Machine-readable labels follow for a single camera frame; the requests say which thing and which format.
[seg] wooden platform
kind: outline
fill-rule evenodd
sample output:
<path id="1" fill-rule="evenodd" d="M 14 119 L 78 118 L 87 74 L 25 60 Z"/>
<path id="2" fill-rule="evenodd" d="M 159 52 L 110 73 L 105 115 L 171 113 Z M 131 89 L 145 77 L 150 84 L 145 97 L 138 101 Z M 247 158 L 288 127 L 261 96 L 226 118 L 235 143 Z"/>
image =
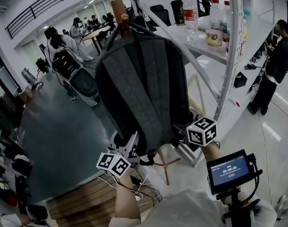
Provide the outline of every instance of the wooden platform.
<path id="1" fill-rule="evenodd" d="M 131 175 L 142 180 L 136 170 Z M 112 177 L 102 175 L 101 178 L 112 186 L 116 186 L 116 182 Z M 141 187 L 140 191 L 155 198 L 153 192 L 147 186 Z M 138 202 L 141 213 L 153 207 L 153 202 L 150 201 L 151 198 L 144 197 Z M 71 192 L 48 201 L 46 205 L 50 217 L 56 220 L 59 227 L 106 227 L 109 225 L 111 218 L 114 217 L 115 202 L 116 189 L 97 178 Z"/>

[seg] black pants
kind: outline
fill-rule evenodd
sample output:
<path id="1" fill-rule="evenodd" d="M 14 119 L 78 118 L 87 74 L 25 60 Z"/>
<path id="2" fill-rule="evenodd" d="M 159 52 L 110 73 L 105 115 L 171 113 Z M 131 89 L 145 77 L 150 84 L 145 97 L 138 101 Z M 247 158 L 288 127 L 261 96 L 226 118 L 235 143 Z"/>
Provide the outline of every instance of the black pants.
<path id="1" fill-rule="evenodd" d="M 204 4 L 203 5 L 203 8 L 205 9 L 205 13 L 204 13 L 204 16 L 208 16 L 210 13 L 210 6 L 208 4 Z"/>
<path id="2" fill-rule="evenodd" d="M 251 108 L 254 113 L 260 109 L 262 114 L 265 114 L 268 109 L 268 104 L 271 101 L 273 94 L 275 93 L 277 85 L 270 81 L 264 74 L 260 83 L 259 91 L 251 102 Z"/>

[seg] black cup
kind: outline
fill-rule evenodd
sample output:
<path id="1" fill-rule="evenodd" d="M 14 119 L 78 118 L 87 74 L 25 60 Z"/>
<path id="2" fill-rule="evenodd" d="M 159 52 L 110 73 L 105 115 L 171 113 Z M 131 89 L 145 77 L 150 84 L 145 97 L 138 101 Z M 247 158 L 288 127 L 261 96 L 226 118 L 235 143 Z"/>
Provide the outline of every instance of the black cup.
<path id="1" fill-rule="evenodd" d="M 174 20 L 176 21 L 176 25 L 184 25 L 185 20 L 182 0 L 172 1 L 171 7 L 174 15 Z"/>

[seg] white cube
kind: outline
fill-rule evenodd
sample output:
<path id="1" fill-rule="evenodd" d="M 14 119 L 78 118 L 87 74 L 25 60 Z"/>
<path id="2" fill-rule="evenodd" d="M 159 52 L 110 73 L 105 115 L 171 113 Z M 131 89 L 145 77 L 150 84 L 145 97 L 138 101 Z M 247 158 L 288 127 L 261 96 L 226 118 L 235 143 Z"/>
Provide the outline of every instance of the white cube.
<path id="1" fill-rule="evenodd" d="M 106 175 L 120 178 L 130 167 L 130 163 L 121 155 L 101 153 L 96 167 Z"/>
<path id="2" fill-rule="evenodd" d="M 206 117 L 195 121 L 186 129 L 189 142 L 202 147 L 216 138 L 216 121 Z"/>

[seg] water bottle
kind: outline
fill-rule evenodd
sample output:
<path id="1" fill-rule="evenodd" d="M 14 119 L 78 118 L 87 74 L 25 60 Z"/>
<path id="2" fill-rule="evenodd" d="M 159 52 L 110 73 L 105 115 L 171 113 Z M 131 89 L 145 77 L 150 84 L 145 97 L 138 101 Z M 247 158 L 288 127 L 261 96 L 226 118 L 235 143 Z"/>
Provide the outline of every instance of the water bottle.
<path id="1" fill-rule="evenodd" d="M 231 10 L 229 6 L 229 1 L 224 1 L 225 7 L 223 9 L 223 45 L 226 45 L 227 41 L 227 21 L 231 19 Z"/>
<path id="2" fill-rule="evenodd" d="M 222 46 L 222 10 L 219 0 L 212 0 L 209 24 L 206 28 L 206 41 L 210 46 Z"/>
<path id="3" fill-rule="evenodd" d="M 187 28 L 187 41 L 198 39 L 198 13 L 197 8 L 192 0 L 185 0 L 184 17 Z"/>

